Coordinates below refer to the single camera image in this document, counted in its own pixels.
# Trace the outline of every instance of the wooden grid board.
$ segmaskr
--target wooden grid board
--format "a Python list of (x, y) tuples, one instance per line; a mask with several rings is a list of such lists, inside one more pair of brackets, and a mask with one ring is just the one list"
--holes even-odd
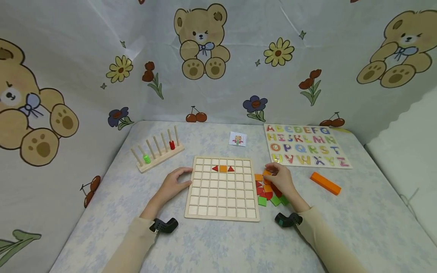
[(196, 156), (191, 180), (186, 218), (260, 221), (250, 159)]

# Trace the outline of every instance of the bear face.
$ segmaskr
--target bear face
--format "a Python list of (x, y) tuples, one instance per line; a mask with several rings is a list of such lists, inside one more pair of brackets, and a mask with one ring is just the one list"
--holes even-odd
[(24, 106), (29, 93), (39, 94), (35, 76), (23, 61), (19, 47), (0, 39), (0, 112)]
[(396, 16), (385, 28), (382, 45), (395, 42), (402, 48), (416, 47), (417, 53), (437, 46), (437, 11), (406, 11)]
[(195, 41), (199, 45), (212, 42), (218, 46), (225, 36), (223, 25), (226, 19), (227, 12), (220, 4), (212, 4), (207, 10), (198, 8), (186, 12), (178, 9), (174, 16), (174, 29), (181, 44)]

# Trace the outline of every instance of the red triangle block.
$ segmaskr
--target red triangle block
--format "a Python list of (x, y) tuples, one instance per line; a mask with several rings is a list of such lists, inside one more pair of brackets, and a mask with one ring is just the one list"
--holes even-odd
[(264, 188), (257, 188), (257, 195), (260, 195), (264, 192)]

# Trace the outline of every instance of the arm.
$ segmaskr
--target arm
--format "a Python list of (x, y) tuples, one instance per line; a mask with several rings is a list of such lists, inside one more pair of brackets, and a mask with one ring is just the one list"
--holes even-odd
[(138, 273), (146, 253), (155, 243), (156, 233), (149, 228), (163, 205), (180, 191), (191, 185), (191, 181), (177, 183), (177, 178), (191, 172), (192, 168), (178, 168), (167, 175), (157, 193), (140, 214), (134, 218), (123, 241), (106, 264), (102, 273)]
[(322, 260), (330, 273), (365, 273), (358, 258), (335, 236), (316, 207), (310, 207), (299, 195), (290, 170), (279, 163), (269, 163), (266, 169), (273, 173), (265, 176), (285, 195), (294, 210), (303, 218), (297, 227), (305, 240)]

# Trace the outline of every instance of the wooden pattern block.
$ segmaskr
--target wooden pattern block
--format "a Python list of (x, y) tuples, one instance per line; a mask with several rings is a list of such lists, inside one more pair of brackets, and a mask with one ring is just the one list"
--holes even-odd
[(320, 174), (318, 174), (316, 172), (314, 172), (311, 175), (310, 179), (312, 181), (316, 182), (317, 184), (321, 185), (322, 187), (324, 187), (326, 190), (328, 190), (332, 194), (338, 195), (341, 191), (341, 188), (339, 186), (332, 183), (331, 181), (329, 181), (328, 179), (326, 179), (325, 177), (321, 176)]

